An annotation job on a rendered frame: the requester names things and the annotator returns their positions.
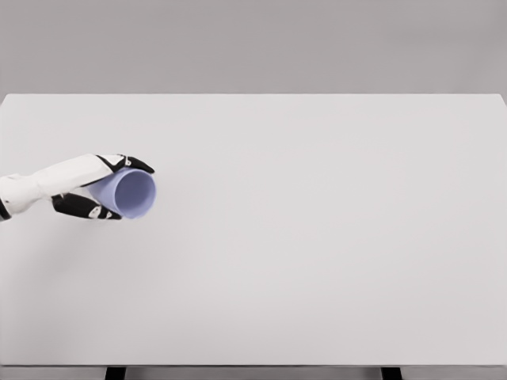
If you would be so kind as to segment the lavender plastic cup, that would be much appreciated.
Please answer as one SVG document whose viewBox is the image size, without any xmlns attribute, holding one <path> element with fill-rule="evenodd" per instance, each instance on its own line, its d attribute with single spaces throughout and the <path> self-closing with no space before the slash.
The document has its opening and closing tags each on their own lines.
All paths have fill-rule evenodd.
<svg viewBox="0 0 507 380">
<path fill-rule="evenodd" d="M 86 189 L 103 206 L 127 219 L 143 217 L 157 195 L 153 176 L 141 169 L 120 169 Z"/>
</svg>

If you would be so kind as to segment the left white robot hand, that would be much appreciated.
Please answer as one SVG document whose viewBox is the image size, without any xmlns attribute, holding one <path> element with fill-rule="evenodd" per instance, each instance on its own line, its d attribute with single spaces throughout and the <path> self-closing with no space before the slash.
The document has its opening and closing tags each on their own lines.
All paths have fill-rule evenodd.
<svg viewBox="0 0 507 380">
<path fill-rule="evenodd" d="M 35 173 L 40 190 L 60 214 L 81 219 L 124 219 L 99 203 L 86 189 L 120 169 L 141 169 L 154 177 L 145 162 L 124 154 L 84 154 Z"/>
</svg>

